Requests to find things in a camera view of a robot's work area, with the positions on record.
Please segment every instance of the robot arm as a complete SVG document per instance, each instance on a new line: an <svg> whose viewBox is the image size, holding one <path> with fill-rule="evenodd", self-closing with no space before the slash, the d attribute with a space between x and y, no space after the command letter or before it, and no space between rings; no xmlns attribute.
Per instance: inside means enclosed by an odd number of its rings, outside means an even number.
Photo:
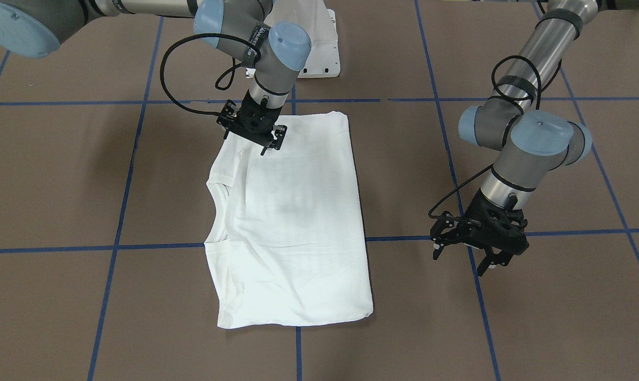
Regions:
<svg viewBox="0 0 639 381"><path fill-rule="evenodd" d="M579 161L592 147L585 126L529 108L538 106L544 80L556 75L561 58L583 26L606 9L639 9L639 2L550 0L519 56L499 63L514 60L501 79L495 81L492 75L493 94L482 106L463 113L461 138L500 154L462 217L430 211L430 217L437 219L430 230L433 259L449 244L482 249L486 257L477 267L481 276L487 268L507 266L529 247L525 203L548 171Z"/></svg>
<svg viewBox="0 0 639 381"><path fill-rule="evenodd" d="M30 58L57 50L87 23L119 14L193 17L194 32L217 34L203 39L214 48L256 68L254 80L237 108L223 108L218 123L267 149L279 149L286 127L275 125L281 108L310 54L310 37L296 24L263 23L274 0L1 0L0 44ZM248 41L259 51L241 42Z"/></svg>

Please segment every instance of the white fabric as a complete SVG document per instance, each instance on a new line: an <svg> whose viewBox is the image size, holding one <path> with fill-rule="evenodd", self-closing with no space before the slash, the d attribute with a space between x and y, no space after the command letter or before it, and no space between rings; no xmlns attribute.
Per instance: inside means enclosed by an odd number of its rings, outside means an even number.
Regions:
<svg viewBox="0 0 639 381"><path fill-rule="evenodd" d="M218 327L305 326L373 312L348 119L279 116L281 150L230 134L207 186L216 207L204 246Z"/></svg>

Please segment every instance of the robotic arm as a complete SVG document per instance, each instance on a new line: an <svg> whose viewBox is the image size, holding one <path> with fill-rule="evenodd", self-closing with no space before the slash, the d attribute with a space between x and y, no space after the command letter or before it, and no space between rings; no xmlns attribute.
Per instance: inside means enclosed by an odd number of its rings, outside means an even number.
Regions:
<svg viewBox="0 0 639 381"><path fill-rule="evenodd" d="M500 154L462 217L430 211L436 219L430 229L434 260L449 244L482 249L485 258L477 267L481 276L487 268L507 266L513 256L529 248L525 203L548 171L579 161L592 147L585 126L537 110L542 82L556 75L583 26L607 9L639 9L639 2L550 0L521 53L496 66L514 60L498 82L494 68L493 94L482 106L467 109L458 129L462 139ZM529 111L532 104L536 110Z"/></svg>
<svg viewBox="0 0 639 381"><path fill-rule="evenodd" d="M275 125L310 54L310 37L296 24L263 23L275 0L1 0L0 44L29 58L60 48L87 23L119 14L193 17L194 32L214 48L256 68L241 108L228 101L218 124L267 149L280 149L286 127ZM249 45L224 37L248 41Z"/></svg>

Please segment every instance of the folded cloth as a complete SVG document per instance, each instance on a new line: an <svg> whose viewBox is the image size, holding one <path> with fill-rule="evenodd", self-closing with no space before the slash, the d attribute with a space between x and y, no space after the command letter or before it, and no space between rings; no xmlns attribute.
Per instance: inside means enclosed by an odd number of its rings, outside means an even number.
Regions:
<svg viewBox="0 0 639 381"><path fill-rule="evenodd" d="M279 116L281 150L230 134L211 167L206 258L218 327L305 326L373 312L364 229L343 113Z"/></svg>

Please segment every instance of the white cloth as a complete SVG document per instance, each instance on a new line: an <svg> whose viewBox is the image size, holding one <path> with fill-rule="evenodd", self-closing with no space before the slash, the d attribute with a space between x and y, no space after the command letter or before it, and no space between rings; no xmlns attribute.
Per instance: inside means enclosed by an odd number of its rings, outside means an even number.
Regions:
<svg viewBox="0 0 639 381"><path fill-rule="evenodd" d="M343 113L279 116L281 150L229 135L207 186L216 207L204 246L218 327L305 326L373 312Z"/></svg>

